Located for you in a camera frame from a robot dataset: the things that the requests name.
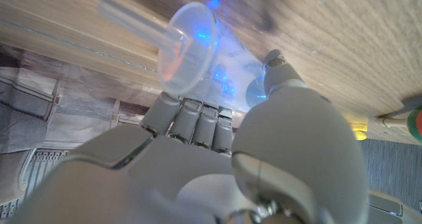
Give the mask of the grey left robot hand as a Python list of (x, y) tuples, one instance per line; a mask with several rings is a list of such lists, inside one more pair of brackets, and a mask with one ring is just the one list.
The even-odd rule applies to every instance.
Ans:
[(368, 191), (368, 224), (421, 224), (421, 214), (388, 194)]

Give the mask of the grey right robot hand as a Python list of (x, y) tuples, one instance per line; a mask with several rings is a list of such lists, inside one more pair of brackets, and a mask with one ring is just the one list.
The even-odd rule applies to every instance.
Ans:
[(278, 50), (230, 155), (117, 126), (69, 152), (10, 223), (366, 223), (350, 125)]

